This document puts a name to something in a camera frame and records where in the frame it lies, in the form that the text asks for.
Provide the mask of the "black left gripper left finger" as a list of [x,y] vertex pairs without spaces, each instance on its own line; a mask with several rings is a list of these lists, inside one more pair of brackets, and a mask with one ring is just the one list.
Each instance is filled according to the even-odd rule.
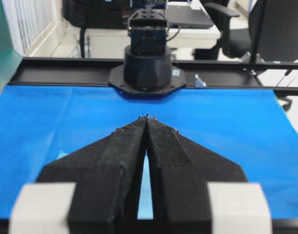
[[9,220],[12,234],[112,234],[136,219],[147,119],[45,165],[22,187]]

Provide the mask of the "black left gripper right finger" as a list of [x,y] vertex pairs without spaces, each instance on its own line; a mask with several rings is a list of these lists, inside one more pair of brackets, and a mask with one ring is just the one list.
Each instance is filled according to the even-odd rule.
[[270,234],[261,186],[241,166],[147,120],[154,219],[170,234]]

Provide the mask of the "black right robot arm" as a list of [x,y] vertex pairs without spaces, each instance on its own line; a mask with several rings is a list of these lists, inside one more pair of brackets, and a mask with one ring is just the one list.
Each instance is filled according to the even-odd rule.
[[186,85],[185,73],[172,65],[167,46],[166,0],[132,0],[128,19],[130,45],[123,65],[111,69],[109,85],[126,93],[162,96]]

